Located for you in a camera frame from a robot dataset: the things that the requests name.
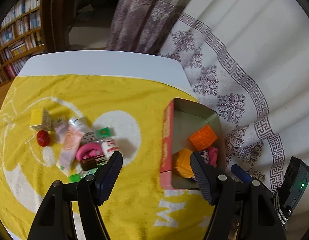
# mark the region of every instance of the metal bolt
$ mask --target metal bolt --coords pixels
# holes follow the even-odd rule
[[[225,176],[224,174],[220,174],[218,176],[218,179],[221,180],[221,181],[225,181],[225,180],[227,180],[227,176]]]
[[[91,174],[85,176],[85,180],[86,180],[86,181],[92,181],[93,179],[94,179],[94,176],[91,175]]]
[[[53,187],[58,187],[60,184],[61,184],[61,181],[59,181],[59,180],[55,180],[55,181],[52,183]]]
[[[252,181],[252,185],[256,186],[256,187],[259,187],[260,186],[260,182],[258,180],[253,180]]]

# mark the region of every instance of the open box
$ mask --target open box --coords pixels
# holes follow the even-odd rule
[[[173,99],[167,106],[163,117],[161,187],[172,190],[199,189],[193,179],[185,179],[172,172],[172,155],[183,148],[196,151],[188,138],[207,124],[218,137],[212,144],[219,151],[217,167],[225,170],[224,141],[218,114],[200,103],[181,98]]]

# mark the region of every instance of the yellow tablecloth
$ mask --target yellow tablecloth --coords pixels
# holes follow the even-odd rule
[[[124,167],[100,212],[111,239],[202,239],[213,208],[198,191],[160,187],[163,110],[175,97],[195,100],[171,86],[108,76],[17,77],[0,112],[0,218],[26,239],[50,187],[68,178],[55,166],[61,144],[38,146],[30,112],[46,108],[52,118],[85,116],[89,125],[113,124],[125,144]],[[77,173],[75,165],[72,174]],[[84,239],[73,205],[78,239]]]

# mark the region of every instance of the red ball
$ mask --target red ball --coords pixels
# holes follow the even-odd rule
[[[40,130],[37,133],[37,142],[42,147],[48,146],[49,143],[50,143],[50,136],[49,136],[49,134],[46,131],[44,131],[44,130]]]

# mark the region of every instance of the small yellow and white box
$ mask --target small yellow and white box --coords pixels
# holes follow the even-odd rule
[[[51,116],[49,112],[44,108],[37,108],[31,111],[30,128],[40,131],[45,130],[46,132],[51,131]]]

